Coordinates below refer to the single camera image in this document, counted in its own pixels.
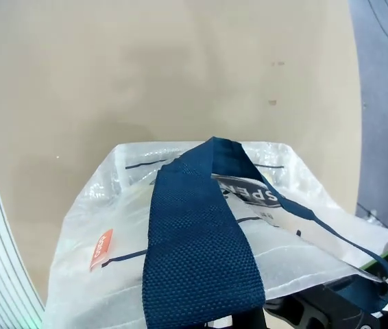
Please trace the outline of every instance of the orange tag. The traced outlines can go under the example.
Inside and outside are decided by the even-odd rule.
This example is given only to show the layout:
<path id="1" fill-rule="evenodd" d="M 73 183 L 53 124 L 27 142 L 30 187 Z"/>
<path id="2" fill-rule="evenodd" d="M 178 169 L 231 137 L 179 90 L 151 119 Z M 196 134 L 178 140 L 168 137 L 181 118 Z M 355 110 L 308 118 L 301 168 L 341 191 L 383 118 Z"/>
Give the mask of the orange tag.
<path id="1" fill-rule="evenodd" d="M 92 260 L 90 262 L 91 271 L 96 264 L 106 259 L 110 240 L 112 239 L 112 233 L 113 229 L 111 228 L 109 231 L 101 235 L 101 238 L 99 238 L 97 245 L 95 246 L 95 250 L 93 251 Z"/>

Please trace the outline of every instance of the beige table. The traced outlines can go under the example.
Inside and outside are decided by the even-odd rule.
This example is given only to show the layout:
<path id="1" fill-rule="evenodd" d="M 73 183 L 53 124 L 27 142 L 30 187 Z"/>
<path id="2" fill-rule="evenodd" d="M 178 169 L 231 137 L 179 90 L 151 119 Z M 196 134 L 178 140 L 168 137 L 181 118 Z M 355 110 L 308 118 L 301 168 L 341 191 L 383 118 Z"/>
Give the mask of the beige table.
<path id="1" fill-rule="evenodd" d="M 290 144 L 354 211 L 347 1 L 0 0 L 0 194 L 45 299 L 62 218 L 118 143 Z"/>

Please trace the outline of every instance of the blue line on bag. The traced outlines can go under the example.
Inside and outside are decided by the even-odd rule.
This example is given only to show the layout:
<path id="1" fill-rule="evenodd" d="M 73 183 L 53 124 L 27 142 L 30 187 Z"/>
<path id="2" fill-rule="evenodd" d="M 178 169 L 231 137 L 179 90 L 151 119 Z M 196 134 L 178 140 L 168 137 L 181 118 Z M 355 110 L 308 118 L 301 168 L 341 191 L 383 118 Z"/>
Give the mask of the blue line on bag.
<path id="1" fill-rule="evenodd" d="M 260 217 L 245 217 L 245 218 L 237 219 L 237 223 L 241 223 L 243 221 L 250 221 L 250 220 L 256 221 L 258 219 L 261 219 L 261 218 Z M 121 262 L 123 260 L 127 260 L 127 259 L 131 259 L 131 258 L 145 255 L 146 253 L 147 253 L 147 250 L 141 250 L 139 252 L 134 252 L 133 254 L 128 254 L 128 255 L 124 255 L 124 256 L 120 256 L 120 257 L 111 258 L 107 262 L 102 263 L 101 267 L 106 267 L 111 262 Z"/>
<path id="2" fill-rule="evenodd" d="M 157 161 L 153 161 L 153 162 L 142 162 L 142 163 L 138 163 L 138 164 L 133 164 L 131 166 L 126 166 L 125 169 L 133 169 L 133 168 L 137 168 L 137 167 L 141 167 L 141 166 L 154 165 L 155 163 L 164 162 L 167 160 L 168 159 L 157 160 Z M 284 166 L 268 166 L 266 164 L 255 164 L 254 166 L 255 167 L 262 167 L 262 168 L 270 168 L 270 169 L 284 169 L 285 168 Z"/>

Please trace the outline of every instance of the white bag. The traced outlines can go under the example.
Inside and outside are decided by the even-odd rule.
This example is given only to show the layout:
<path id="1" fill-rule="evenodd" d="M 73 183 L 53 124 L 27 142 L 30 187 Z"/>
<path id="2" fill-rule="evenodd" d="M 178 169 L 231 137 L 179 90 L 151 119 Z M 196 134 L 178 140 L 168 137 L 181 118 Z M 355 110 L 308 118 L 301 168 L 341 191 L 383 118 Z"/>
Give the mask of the white bag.
<path id="1" fill-rule="evenodd" d="M 44 328 L 146 328 L 141 285 L 154 179 L 163 164 L 198 144 L 130 143 L 110 152 L 64 218 L 51 266 Z M 383 253 L 388 230 L 338 207 L 289 146 L 242 144 L 281 194 L 312 209 L 348 240 Z M 367 254 L 283 210 L 264 184 L 214 178 L 241 221 L 266 299 L 352 274 L 377 280 L 357 269 L 371 260 Z M 101 267 L 109 258 L 126 255 L 128 259 Z"/>

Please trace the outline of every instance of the blue woven handle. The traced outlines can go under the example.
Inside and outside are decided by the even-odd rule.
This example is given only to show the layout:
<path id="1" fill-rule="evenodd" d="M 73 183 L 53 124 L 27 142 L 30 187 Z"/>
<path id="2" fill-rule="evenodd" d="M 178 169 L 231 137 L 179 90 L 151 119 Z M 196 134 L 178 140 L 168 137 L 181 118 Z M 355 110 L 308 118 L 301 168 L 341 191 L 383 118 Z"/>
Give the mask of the blue woven handle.
<path id="1" fill-rule="evenodd" d="M 388 277 L 386 260 L 343 238 L 313 211 L 283 197 L 239 143 L 212 138 L 163 166 L 156 178 L 143 271 L 143 306 L 149 328 L 198 324 L 264 302 L 250 247 L 211 173 L 263 182 L 286 211 L 314 221 L 370 255 Z M 337 293 L 369 313 L 388 302 L 388 292 L 379 295 L 378 285 L 361 277 Z"/>

